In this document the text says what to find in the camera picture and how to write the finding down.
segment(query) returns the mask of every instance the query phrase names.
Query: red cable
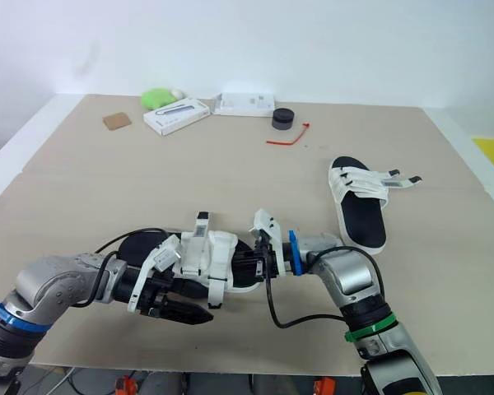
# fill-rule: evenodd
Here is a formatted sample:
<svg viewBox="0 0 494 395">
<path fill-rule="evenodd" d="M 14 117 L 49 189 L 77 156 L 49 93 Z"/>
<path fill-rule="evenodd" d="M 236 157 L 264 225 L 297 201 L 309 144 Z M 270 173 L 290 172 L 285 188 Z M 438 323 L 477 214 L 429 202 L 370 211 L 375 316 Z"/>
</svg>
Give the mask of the red cable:
<svg viewBox="0 0 494 395">
<path fill-rule="evenodd" d="M 302 129 L 302 131 L 300 132 L 298 137 L 295 140 L 293 140 L 292 142 L 274 142 L 272 140 L 267 140 L 266 143 L 267 144 L 275 144 L 277 146 L 292 146 L 294 143 L 296 143 L 298 140 L 300 140 L 302 136 L 304 136 L 305 131 L 307 129 L 309 129 L 309 127 L 310 127 L 310 125 L 308 123 L 303 123 L 302 125 L 304 126 L 304 128 Z"/>
</svg>

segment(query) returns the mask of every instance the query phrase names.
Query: sandal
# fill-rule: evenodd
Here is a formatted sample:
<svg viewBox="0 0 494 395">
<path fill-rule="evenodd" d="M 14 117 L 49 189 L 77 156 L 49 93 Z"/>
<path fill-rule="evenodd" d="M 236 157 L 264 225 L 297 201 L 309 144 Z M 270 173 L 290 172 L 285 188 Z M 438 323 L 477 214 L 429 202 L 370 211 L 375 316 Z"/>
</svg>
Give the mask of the sandal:
<svg viewBox="0 0 494 395">
<path fill-rule="evenodd" d="M 352 245 L 374 255 L 386 244 L 382 209 L 388 204 L 389 188 L 409 188 L 422 181 L 392 179 L 398 170 L 388 173 L 369 171 L 360 161 L 340 156 L 329 168 L 329 186 L 335 199 L 340 235 L 345 245 Z"/>
</svg>

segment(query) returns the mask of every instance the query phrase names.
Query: green ring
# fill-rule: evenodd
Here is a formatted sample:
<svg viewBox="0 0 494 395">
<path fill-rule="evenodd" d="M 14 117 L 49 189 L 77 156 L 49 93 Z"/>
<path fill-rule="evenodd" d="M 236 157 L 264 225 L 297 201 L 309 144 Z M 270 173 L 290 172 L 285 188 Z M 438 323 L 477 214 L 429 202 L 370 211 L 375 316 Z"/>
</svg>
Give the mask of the green ring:
<svg viewBox="0 0 494 395">
<path fill-rule="evenodd" d="M 371 324 L 369 327 L 359 329 L 355 332 L 347 331 L 344 335 L 346 342 L 354 343 L 362 337 L 373 335 L 374 333 L 387 328 L 392 323 L 397 321 L 395 314 L 390 314 L 388 317 L 381 319 L 378 323 Z"/>
</svg>

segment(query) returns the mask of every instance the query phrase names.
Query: black round container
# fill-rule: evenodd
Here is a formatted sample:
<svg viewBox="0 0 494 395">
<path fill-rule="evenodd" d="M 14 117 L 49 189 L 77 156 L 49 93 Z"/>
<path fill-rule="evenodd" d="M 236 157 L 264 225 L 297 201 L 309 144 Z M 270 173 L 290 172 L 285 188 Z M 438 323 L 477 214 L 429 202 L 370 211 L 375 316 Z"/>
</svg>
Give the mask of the black round container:
<svg viewBox="0 0 494 395">
<path fill-rule="evenodd" d="M 295 113 L 290 109 L 275 109 L 273 111 L 273 128 L 278 130 L 287 130 L 293 126 Z"/>
</svg>

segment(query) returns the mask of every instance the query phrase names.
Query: blue ring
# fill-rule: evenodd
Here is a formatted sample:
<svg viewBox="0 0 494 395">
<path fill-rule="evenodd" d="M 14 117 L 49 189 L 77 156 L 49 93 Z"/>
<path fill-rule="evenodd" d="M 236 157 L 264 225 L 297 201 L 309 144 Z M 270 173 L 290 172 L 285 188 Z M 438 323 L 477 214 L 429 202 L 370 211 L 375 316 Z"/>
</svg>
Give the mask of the blue ring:
<svg viewBox="0 0 494 395">
<path fill-rule="evenodd" d="M 12 325 L 15 328 L 21 329 L 27 332 L 43 333 L 47 332 L 52 325 L 39 325 L 38 323 L 28 323 L 23 319 L 15 317 L 10 314 L 0 303 L 0 319 L 6 324 Z"/>
</svg>

